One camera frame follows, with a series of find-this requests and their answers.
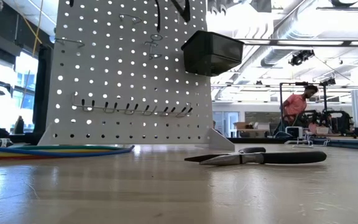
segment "black plastic bin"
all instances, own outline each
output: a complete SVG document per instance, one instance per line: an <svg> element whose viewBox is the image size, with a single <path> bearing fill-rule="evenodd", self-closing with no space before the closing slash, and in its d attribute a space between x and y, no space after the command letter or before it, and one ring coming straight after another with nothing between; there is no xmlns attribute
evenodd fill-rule
<svg viewBox="0 0 358 224"><path fill-rule="evenodd" d="M221 34L195 32L181 47L187 72L217 76L241 63L244 43Z"/></svg>

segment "white pegboard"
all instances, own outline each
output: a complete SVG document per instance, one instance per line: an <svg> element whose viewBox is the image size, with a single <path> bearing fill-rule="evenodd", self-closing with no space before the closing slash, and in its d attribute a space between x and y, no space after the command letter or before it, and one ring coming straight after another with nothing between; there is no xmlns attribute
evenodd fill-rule
<svg viewBox="0 0 358 224"><path fill-rule="evenodd" d="M206 3L190 0L187 24L169 0L158 0L163 37L149 59L150 35L157 34L154 1L76 0L73 7L60 1L56 36L82 44L57 41L52 65L47 123L40 144L176 144L209 143L212 126L209 78L185 72L180 47L197 30L206 30ZM185 1L179 1L184 7ZM142 19L132 20L128 14ZM149 111L181 111L189 103L191 114L144 116L123 110L83 111L74 104Z"/></svg>

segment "blue cable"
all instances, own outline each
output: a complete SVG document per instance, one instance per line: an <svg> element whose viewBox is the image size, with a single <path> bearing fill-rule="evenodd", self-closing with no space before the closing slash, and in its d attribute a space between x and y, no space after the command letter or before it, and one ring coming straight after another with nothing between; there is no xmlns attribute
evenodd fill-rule
<svg viewBox="0 0 358 224"><path fill-rule="evenodd" d="M49 156L49 157L90 157L90 156L107 156L113 154L127 153L127 152L131 152L133 148L135 148L135 146L131 146L129 148L123 148L120 150L112 150L110 152L70 153L70 152L44 152L44 151L24 150L18 148L0 147L0 152L28 154L33 156Z"/></svg>

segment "person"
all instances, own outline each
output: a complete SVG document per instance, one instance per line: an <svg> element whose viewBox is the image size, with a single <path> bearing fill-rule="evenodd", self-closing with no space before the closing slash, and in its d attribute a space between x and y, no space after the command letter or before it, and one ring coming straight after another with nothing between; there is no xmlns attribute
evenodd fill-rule
<svg viewBox="0 0 358 224"><path fill-rule="evenodd" d="M294 123L296 116L304 112L306 109L306 99L311 98L317 92L318 89L316 86L309 85L305 87L305 92L303 94L292 94L290 97L288 97L287 100L284 101L283 114L284 121L286 121L287 125L292 125Z"/></svg>
<svg viewBox="0 0 358 224"><path fill-rule="evenodd" d="M216 125L216 122L215 121L213 121L213 129L215 130L215 131L217 131L219 134L222 134L219 130L217 130L217 129L215 129L215 125Z"/></svg>

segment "pink shirt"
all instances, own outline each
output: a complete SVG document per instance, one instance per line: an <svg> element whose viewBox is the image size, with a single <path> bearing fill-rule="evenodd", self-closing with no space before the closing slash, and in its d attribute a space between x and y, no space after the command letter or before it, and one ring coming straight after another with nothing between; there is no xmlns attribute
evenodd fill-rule
<svg viewBox="0 0 358 224"><path fill-rule="evenodd" d="M287 101L290 103L284 108L284 115L293 115L292 117L287 117L287 121L295 120L297 114L302 113L307 106L306 100L303 99L302 95L292 94L288 97Z"/></svg>

